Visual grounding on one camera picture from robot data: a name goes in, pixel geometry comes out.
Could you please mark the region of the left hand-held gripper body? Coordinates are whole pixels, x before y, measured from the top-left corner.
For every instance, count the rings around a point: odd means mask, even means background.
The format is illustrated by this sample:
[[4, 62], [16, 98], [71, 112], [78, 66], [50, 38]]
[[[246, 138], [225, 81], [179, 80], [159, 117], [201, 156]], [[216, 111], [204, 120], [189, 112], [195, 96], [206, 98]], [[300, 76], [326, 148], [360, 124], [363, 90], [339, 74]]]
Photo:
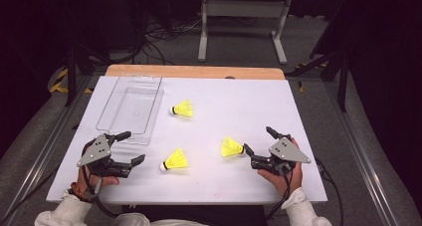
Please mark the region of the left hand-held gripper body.
[[77, 162], [77, 167], [86, 166], [90, 173], [98, 176], [128, 178], [132, 169], [130, 163], [115, 162], [111, 158], [111, 146], [113, 142], [110, 137], [113, 134], [102, 133], [95, 139], [89, 141], [82, 153], [82, 157]]

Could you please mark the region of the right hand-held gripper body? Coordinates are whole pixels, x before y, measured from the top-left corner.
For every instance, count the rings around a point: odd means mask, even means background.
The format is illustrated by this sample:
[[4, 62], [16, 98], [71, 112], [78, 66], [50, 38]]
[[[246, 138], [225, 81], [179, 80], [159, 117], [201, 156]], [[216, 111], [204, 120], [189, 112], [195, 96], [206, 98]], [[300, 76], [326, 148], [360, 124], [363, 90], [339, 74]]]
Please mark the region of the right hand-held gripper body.
[[311, 163], [307, 157], [292, 141], [284, 136], [269, 148], [269, 156], [256, 155], [251, 152], [251, 167], [265, 169], [275, 175], [287, 175], [298, 162]]

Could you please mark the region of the yellow shuttlecock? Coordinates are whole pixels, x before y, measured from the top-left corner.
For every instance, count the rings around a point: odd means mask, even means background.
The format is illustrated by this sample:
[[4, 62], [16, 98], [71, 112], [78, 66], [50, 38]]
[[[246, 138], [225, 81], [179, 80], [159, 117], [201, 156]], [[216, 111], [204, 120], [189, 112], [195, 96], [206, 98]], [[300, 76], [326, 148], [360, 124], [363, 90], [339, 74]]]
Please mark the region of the yellow shuttlecock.
[[176, 148], [159, 166], [161, 171], [188, 166], [187, 158], [181, 148]]
[[193, 116], [192, 103], [190, 100], [185, 100], [182, 103], [171, 107], [169, 112], [174, 115], [192, 117]]
[[231, 137], [225, 137], [223, 139], [221, 154], [223, 156], [232, 156], [236, 154], [242, 154], [244, 152], [244, 146], [234, 140]]

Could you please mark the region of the person's left hand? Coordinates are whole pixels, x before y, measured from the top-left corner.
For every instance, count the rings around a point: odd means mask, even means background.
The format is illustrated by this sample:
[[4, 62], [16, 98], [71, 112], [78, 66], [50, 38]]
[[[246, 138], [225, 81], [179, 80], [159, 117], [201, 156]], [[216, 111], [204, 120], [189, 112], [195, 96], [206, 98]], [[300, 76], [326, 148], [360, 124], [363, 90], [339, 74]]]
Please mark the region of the person's left hand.
[[95, 174], [91, 174], [86, 167], [79, 169], [76, 187], [78, 188], [78, 192], [80, 194], [86, 195], [89, 191], [89, 188], [96, 188], [99, 182], [101, 183], [100, 188], [104, 188], [110, 185], [119, 185], [119, 179], [117, 177], [99, 177]]

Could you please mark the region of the person's right hand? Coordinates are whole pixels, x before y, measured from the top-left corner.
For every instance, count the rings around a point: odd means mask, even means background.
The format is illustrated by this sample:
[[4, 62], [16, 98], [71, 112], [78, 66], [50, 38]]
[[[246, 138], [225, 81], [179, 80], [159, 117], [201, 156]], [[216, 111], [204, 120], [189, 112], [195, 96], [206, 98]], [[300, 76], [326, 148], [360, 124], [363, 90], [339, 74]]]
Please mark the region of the person's right hand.
[[296, 167], [290, 172], [288, 176], [288, 178], [292, 180], [290, 185], [286, 183], [286, 180], [283, 176], [272, 174], [265, 169], [259, 169], [257, 173], [272, 183], [275, 189], [281, 195], [284, 195], [288, 189], [294, 192], [296, 189], [300, 188], [303, 183], [303, 171], [302, 164], [300, 162], [296, 163]]

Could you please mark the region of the clear plastic tray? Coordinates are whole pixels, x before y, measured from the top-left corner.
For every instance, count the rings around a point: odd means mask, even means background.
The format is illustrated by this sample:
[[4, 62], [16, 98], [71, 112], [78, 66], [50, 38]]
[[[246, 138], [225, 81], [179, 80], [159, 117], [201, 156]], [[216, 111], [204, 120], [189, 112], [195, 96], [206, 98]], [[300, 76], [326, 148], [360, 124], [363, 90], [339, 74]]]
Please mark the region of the clear plastic tray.
[[96, 129], [107, 134], [130, 131], [130, 137], [123, 142], [148, 145], [163, 94], [161, 77], [118, 77]]

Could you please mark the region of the person's torso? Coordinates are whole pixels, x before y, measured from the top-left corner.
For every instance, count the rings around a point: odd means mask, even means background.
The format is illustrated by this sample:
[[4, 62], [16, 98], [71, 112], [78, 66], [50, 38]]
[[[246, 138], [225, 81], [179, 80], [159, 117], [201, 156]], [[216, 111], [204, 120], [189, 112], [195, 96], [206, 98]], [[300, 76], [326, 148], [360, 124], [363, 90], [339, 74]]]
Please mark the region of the person's torso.
[[125, 213], [117, 216], [112, 226], [208, 226], [189, 220], [181, 219], [162, 219], [150, 221], [141, 213]]

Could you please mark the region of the black stand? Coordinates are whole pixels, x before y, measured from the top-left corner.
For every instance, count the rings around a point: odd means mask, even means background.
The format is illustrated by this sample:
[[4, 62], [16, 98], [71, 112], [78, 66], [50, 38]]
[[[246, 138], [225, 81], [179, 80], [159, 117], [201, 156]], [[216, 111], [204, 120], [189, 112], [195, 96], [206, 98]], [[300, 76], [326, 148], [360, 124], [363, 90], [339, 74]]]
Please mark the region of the black stand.
[[345, 113], [345, 95], [349, 70], [349, 57], [349, 50], [332, 52], [305, 65], [301, 64], [299, 68], [295, 68], [292, 72], [286, 73], [286, 77], [298, 77], [322, 64], [325, 64], [324, 70], [320, 73], [320, 77], [324, 82], [331, 82], [336, 75], [339, 75], [337, 103], [341, 111]]
[[68, 94], [66, 106], [69, 107], [77, 96], [77, 70], [84, 75], [91, 75], [94, 72], [95, 57], [101, 64], [111, 65], [112, 60], [105, 55], [89, 48], [88, 46], [77, 44], [69, 48], [67, 56], [68, 69]]

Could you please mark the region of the yellow black floor tape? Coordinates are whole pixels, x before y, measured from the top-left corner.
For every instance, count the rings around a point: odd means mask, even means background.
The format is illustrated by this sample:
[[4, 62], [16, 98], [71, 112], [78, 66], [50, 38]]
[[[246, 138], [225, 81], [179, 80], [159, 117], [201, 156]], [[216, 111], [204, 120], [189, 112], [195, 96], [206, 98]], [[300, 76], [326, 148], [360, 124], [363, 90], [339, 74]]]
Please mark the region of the yellow black floor tape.
[[67, 87], [62, 86], [62, 81], [67, 76], [67, 74], [68, 74], [68, 69], [62, 68], [58, 76], [56, 77], [53, 85], [50, 87], [51, 93], [66, 93], [67, 94], [69, 92], [69, 89]]

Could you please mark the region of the wooden table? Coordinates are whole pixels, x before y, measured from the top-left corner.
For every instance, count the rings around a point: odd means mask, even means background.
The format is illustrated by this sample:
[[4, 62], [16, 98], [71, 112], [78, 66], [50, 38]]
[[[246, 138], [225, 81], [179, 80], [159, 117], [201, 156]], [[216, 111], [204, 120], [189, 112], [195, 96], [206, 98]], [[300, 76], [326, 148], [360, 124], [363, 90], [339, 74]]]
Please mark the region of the wooden table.
[[196, 78], [236, 80], [284, 80], [278, 68], [212, 67], [212, 66], [160, 66], [160, 65], [110, 65], [108, 77], [123, 75], [160, 76], [164, 78]]

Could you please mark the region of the white metal stand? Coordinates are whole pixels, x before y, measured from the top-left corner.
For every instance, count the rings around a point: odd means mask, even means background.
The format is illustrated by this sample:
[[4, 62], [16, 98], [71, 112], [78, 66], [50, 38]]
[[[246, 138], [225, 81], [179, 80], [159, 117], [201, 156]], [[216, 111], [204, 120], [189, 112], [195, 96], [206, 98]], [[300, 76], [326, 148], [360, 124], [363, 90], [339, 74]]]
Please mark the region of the white metal stand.
[[282, 45], [281, 36], [289, 15], [292, 0], [281, 2], [241, 1], [241, 0], [202, 0], [201, 4], [201, 36], [198, 50], [198, 61], [205, 62], [207, 56], [209, 17], [250, 17], [277, 18], [278, 27], [271, 32], [271, 38], [281, 65], [288, 60]]

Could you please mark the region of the aluminium frame rail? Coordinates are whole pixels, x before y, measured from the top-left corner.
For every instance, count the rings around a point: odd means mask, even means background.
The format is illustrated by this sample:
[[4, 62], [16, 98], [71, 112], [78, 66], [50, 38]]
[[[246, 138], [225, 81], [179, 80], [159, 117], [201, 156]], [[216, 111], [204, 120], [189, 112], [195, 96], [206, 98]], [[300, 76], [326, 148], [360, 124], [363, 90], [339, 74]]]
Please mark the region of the aluminium frame rail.
[[69, 107], [66, 94], [51, 94], [0, 159], [0, 226], [33, 226], [56, 207], [46, 197], [97, 81], [81, 77]]
[[378, 215], [384, 226], [399, 226], [397, 217], [395, 216], [385, 191], [379, 180], [377, 173], [375, 172], [372, 163], [369, 160], [363, 146], [358, 142], [354, 128], [349, 120], [348, 114], [345, 113], [336, 97], [336, 87], [333, 83], [324, 83], [324, 88], [330, 99], [331, 105], [334, 108], [336, 117], [338, 118], [340, 125], [345, 132], [347, 139], [350, 143], [350, 151], [357, 163], [357, 167], [363, 177], [363, 181], [368, 189], [368, 192], [372, 198], [372, 201], [377, 209]]

